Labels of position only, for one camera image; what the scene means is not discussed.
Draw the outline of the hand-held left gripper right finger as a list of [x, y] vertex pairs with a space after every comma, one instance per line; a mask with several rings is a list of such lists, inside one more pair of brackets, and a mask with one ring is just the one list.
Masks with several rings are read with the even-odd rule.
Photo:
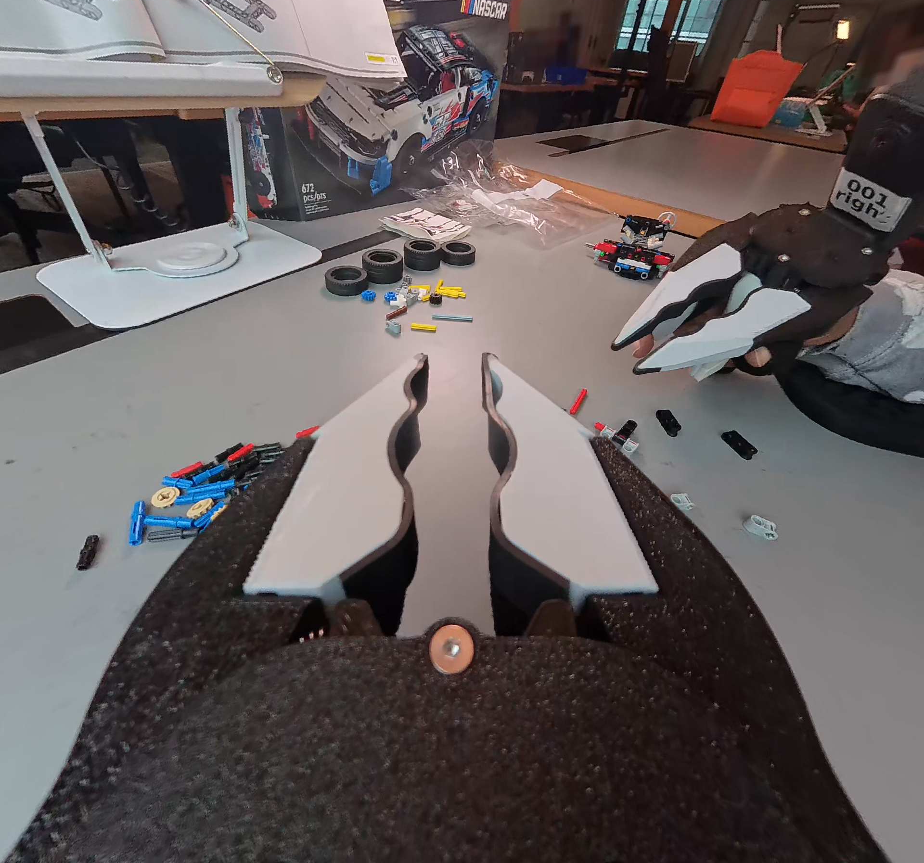
[[592, 432], [490, 352], [481, 357], [491, 492], [490, 574], [504, 598], [658, 592]]

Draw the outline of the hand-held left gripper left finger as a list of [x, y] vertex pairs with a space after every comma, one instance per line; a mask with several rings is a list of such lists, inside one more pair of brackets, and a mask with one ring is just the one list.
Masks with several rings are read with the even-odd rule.
[[429, 370], [426, 354], [411, 356], [317, 431], [244, 595], [342, 600], [347, 582], [406, 535]]

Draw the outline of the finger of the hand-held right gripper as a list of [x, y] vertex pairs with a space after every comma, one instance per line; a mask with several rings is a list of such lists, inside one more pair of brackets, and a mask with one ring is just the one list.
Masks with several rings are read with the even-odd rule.
[[810, 309], [797, 292], [756, 290], [733, 313], [712, 318], [695, 333], [675, 336], [653, 349], [633, 371], [669, 372], [743, 357], [768, 345], [770, 335]]
[[624, 349], [642, 338], [669, 335], [702, 307], [727, 299], [743, 270], [742, 252], [723, 243], [665, 273], [614, 338], [612, 350]]

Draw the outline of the small grey black toy assembly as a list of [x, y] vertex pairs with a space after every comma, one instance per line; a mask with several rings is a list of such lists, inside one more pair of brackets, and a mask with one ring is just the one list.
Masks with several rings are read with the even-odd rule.
[[612, 427], [600, 421], [594, 423], [598, 437], [620, 448], [625, 455], [632, 455], [639, 448], [639, 443], [634, 438], [637, 429], [638, 424], [633, 419], [626, 420], [619, 427]]

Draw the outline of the person's right forearm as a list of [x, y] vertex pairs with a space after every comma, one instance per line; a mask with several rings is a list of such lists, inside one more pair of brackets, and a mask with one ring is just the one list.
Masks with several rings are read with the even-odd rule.
[[852, 326], [841, 338], [803, 349], [799, 360], [837, 383], [922, 404], [922, 276], [892, 270], [860, 305]]

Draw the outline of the grey desk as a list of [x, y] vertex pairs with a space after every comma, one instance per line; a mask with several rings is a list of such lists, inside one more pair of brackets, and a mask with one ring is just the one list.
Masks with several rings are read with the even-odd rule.
[[[892, 861], [922, 861], [922, 459], [850, 442], [771, 378], [635, 375], [612, 339], [644, 298], [584, 242], [473, 238], [450, 270], [471, 324], [385, 333], [383, 303], [329, 296], [306, 269], [2, 375], [2, 857], [40, 808], [100, 678], [182, 543], [130, 546], [133, 503], [231, 444], [329, 421], [412, 354], [429, 356], [422, 449], [410, 464], [420, 556], [399, 633], [443, 617], [493, 632], [480, 357], [578, 418], [637, 422], [632, 460], [745, 583], [790, 662], [850, 799]], [[682, 424], [671, 438], [655, 411]], [[739, 457], [720, 433], [758, 449]], [[768, 542], [746, 533], [757, 514]], [[77, 571], [89, 534], [94, 565]]]

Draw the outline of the person's right hand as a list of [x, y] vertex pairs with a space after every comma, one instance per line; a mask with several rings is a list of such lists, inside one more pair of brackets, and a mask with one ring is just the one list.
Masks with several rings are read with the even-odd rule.
[[789, 358], [788, 351], [781, 351], [774, 355], [774, 351], [766, 347], [758, 347], [745, 354], [744, 361], [747, 366], [753, 369], [770, 368], [774, 373], [781, 374], [786, 372], [800, 357], [811, 354], [815, 350], [826, 350], [838, 341], [846, 337], [856, 324], [860, 315], [860, 307], [852, 309], [844, 315], [839, 321], [829, 327], [824, 333], [814, 338], [806, 340], [800, 349], [796, 351], [795, 357]]

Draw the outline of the partly built toy car chassis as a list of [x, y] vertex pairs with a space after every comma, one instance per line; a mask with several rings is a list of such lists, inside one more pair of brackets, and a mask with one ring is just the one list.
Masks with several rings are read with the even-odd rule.
[[664, 250], [667, 234], [674, 228], [676, 213], [656, 217], [629, 215], [623, 219], [619, 236], [587, 243], [598, 264], [628, 279], [655, 280], [667, 272], [676, 257]]

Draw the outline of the pile of small toy pins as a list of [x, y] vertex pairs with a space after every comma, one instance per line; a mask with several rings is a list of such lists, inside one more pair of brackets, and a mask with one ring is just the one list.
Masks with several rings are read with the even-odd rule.
[[146, 534], [151, 530], [196, 528], [201, 535], [234, 498], [248, 490], [281, 458], [284, 451], [280, 443], [238, 443], [210, 461], [196, 461], [169, 473], [161, 479], [150, 498], [144, 500], [143, 544], [148, 543]]

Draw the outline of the neighbouring grey table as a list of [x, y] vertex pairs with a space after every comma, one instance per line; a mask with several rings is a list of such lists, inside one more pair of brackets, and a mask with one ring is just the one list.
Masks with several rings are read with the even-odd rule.
[[[564, 156], [552, 156], [552, 149], [538, 144], [573, 134], [612, 140], [658, 128], [667, 130]], [[498, 139], [494, 153], [572, 183], [618, 215], [673, 211], [677, 231], [690, 237], [781, 203], [823, 207], [843, 162], [837, 153], [644, 120]]]

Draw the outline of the black table mat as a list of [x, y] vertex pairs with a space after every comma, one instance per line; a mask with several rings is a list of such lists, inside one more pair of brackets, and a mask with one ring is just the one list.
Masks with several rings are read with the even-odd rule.
[[546, 146], [552, 149], [552, 156], [564, 156], [567, 154], [573, 153], [584, 153], [587, 151], [607, 147], [611, 144], [620, 144], [626, 143], [628, 141], [635, 141], [646, 137], [651, 137], [656, 134], [660, 134], [666, 131], [667, 128], [658, 128], [653, 130], [644, 130], [641, 132], [633, 133], [627, 135], [623, 138], [617, 138], [612, 140], [604, 140], [599, 137], [594, 137], [586, 134], [573, 134], [561, 136], [554, 139], [546, 139], [538, 141], [538, 144]]

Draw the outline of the clear plastic bag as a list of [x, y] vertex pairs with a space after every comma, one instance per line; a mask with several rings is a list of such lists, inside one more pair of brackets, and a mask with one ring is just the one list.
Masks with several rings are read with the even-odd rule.
[[[541, 178], [560, 184], [563, 191], [545, 201], [526, 198], [524, 191]], [[404, 190], [425, 208], [470, 225], [476, 235], [497, 234], [534, 249], [613, 236], [622, 223], [618, 214], [578, 192], [574, 184], [471, 143], [458, 145], [420, 176], [408, 178]]]

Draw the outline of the white book stand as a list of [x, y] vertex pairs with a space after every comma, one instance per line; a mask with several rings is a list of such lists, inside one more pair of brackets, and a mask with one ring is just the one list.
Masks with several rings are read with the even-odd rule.
[[[39, 282], [104, 330], [126, 330], [312, 267], [321, 251], [248, 221], [241, 107], [273, 105], [287, 94], [283, 73], [257, 64], [64, 60], [2, 55], [2, 109], [20, 115], [86, 251], [42, 267]], [[91, 112], [157, 105], [225, 111], [233, 201], [229, 220], [206, 228], [106, 249], [91, 235], [55, 164], [39, 116], [57, 107]]]

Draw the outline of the paned window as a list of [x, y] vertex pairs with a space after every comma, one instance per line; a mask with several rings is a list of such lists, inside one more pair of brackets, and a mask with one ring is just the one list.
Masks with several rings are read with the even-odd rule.
[[702, 53], [722, 9], [723, 0], [627, 0], [617, 31], [615, 47], [609, 65], [630, 70], [647, 66], [650, 40], [654, 28], [661, 27], [669, 13], [675, 13], [671, 27], [671, 42], [695, 45], [695, 54]]

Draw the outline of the open instruction booklet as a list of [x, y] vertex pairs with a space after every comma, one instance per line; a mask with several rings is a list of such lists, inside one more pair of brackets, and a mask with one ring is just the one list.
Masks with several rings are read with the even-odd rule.
[[1, 0], [4, 54], [406, 77], [384, 0]]

